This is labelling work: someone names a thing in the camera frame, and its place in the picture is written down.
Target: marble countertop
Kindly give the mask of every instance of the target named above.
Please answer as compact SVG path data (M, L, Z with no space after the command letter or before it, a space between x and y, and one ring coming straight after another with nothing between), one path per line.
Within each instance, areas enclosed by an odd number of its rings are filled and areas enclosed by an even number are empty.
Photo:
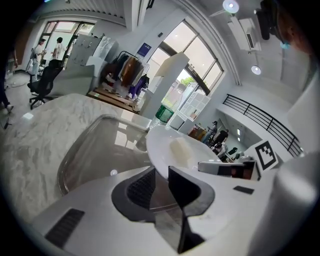
M96 99L69 94L28 112L1 138L1 180L23 220L30 222L62 197L59 166L79 135L103 114L144 128L151 122Z

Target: black railing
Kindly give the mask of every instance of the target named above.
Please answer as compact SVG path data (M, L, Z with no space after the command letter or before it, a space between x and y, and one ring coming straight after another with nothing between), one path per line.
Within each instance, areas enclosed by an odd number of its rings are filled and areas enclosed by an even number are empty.
M287 127L285 127L267 112L243 99L230 94L227 95L223 104L233 108L236 111L239 111L266 129L285 147L285 149L293 157L297 157L302 153L302 149L297 137L290 130L288 130Z

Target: bottle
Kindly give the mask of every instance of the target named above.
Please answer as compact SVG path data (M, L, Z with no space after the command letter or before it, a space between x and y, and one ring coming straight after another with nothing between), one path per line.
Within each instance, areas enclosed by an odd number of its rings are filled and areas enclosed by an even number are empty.
M166 125L170 118L173 116L175 111L180 106L183 93L186 89L186 86L180 83L176 88L169 90L166 96L163 98L160 108L155 114L156 120L153 119L152 122L157 122L157 119L162 122L162 125Z

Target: ceiling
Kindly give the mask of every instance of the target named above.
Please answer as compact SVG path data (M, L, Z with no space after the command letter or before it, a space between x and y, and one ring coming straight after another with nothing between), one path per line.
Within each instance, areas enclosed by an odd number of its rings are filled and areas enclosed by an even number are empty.
M122 0L51 0L41 7L41 13L58 11L90 11L124 17L124 2Z
M232 117L221 113L220 119L225 128L229 130L230 134L235 138L240 138L240 142L247 148L261 141L261 138L258 135Z
M114 22L130 31L143 24L149 0L51 0L44 2L36 16L87 16Z
M228 22L230 14L223 11L223 0L186 0L199 7L219 31L228 47L237 67L242 84L261 87L284 100L294 103L305 89L310 66L307 54L294 48L282 49L280 41L273 35L270 40L263 40L260 34L259 23L254 10L260 8L261 0L237 0L239 19L252 18L255 24L255 35L261 44L261 51L241 50L232 34ZM251 67L261 68L261 75L255 75Z

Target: glass panel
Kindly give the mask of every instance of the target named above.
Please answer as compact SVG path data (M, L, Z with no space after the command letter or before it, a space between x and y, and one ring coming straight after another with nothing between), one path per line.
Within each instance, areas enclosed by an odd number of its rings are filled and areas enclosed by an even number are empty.
M184 54L190 59L189 64L201 78L215 60L210 51L198 37L185 50Z
M213 67L211 68L210 72L206 75L205 79L203 79L205 85L208 87L208 89L212 89L212 85L214 86L214 82L217 79L221 72L221 69L216 62Z
M63 66L63 68L64 68L64 69L65 69L65 68L66 68L66 66L67 66L67 62L68 62L68 60L69 60L69 58L65 58L65 59L64 59L64 61L63 61L62 66Z
M175 80L175 82L173 82L173 84L171 85L171 87L169 88L169 90L167 91L166 95L164 96L164 98L162 99L162 103L164 103L166 106L172 108L172 106L175 104L175 102L177 102L178 100L180 100L180 102L178 102L178 108L180 108L181 104L187 99L187 97L189 96L187 93L185 93L186 91L189 92L189 89L187 90L187 88L190 87L190 82L194 82L193 78L190 77L190 75L187 73L187 71L184 69L181 71L181 73L179 74L179 76L177 77L177 79ZM180 85L183 84L185 86L185 89L183 90L183 94L181 95L178 91L176 93L172 93L171 95L169 95L172 91L175 91L176 88Z
M59 21L54 32L74 33L77 30L79 23L70 21Z
M195 90L197 93L200 93L202 95L206 95L205 91L201 89L201 87L198 87L198 89Z
M44 36L41 37L41 39L44 39L44 40L45 40L44 45L47 45L48 40L49 40L49 37L50 37L50 36L48 36L48 35L44 35Z
M49 22L44 30L44 33L51 33L56 24L56 22Z
M45 46L45 48L47 50L46 54L43 57L45 60L52 59L55 47L57 46L57 39L60 37L62 38L62 49L59 52L59 54L57 55L57 59L62 61L64 54L65 54L66 47L68 46L71 38L73 37L73 34L71 34L71 33L53 32L51 34L49 42Z
M148 71L148 77L150 79L150 83L152 79L155 77L157 71L159 70L160 66L164 63L166 59L168 59L170 56L166 54L161 49L156 49L154 54L149 59L148 63L150 65L149 71Z
M164 42L179 53L182 52L195 35L196 34L182 22L166 37Z
M66 52L66 55L70 56L71 51L72 51L72 48L74 47L74 44L76 43L76 41L77 41L76 38L73 39L73 41L71 42L71 44L70 44L70 46L69 46L69 48L68 48L68 50L67 50L67 52Z
M77 35L89 35L90 31L92 30L92 28L94 27L94 25L91 24L82 24L80 29L78 30L78 32L76 33Z

